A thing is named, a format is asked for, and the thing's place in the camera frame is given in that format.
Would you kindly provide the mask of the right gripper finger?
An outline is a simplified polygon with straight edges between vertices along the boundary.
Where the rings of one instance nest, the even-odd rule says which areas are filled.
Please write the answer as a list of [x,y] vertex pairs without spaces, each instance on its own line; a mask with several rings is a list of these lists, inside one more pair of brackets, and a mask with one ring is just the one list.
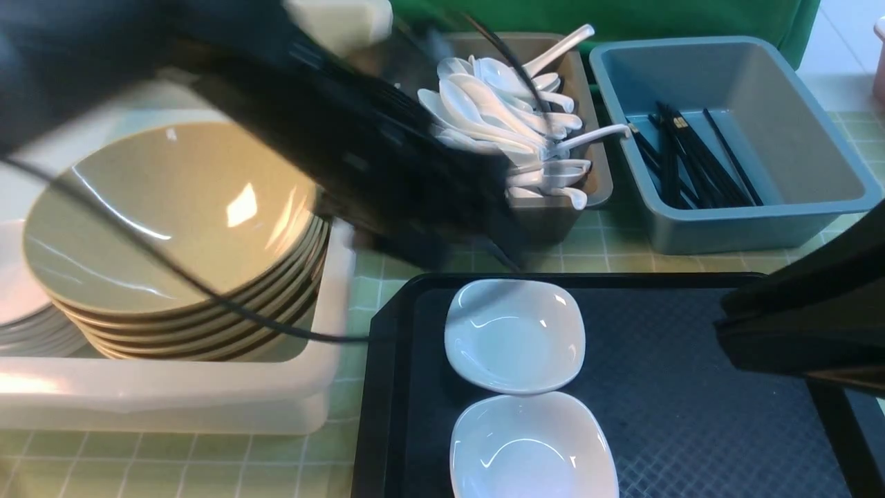
[[718,343],[737,369],[884,391],[884,207],[721,299]]

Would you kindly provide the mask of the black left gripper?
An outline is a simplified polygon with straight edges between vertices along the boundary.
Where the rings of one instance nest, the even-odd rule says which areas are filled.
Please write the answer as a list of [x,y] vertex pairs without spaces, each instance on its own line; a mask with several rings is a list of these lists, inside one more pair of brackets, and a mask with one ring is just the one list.
[[433,117],[392,84],[313,42],[271,56],[205,46],[194,89],[324,191],[326,208],[378,252],[439,270],[478,239],[511,270],[528,234],[506,199],[511,160],[446,145]]

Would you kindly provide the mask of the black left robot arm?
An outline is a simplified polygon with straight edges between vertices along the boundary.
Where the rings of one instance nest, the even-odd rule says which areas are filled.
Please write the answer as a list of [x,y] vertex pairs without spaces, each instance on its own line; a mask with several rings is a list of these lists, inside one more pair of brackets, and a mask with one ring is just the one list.
[[177,76],[305,173],[319,212],[358,245],[426,271],[475,241],[525,271],[529,237],[505,197],[505,154],[434,136],[396,82],[433,75],[435,19],[332,53],[281,1],[3,1],[2,161],[127,89]]

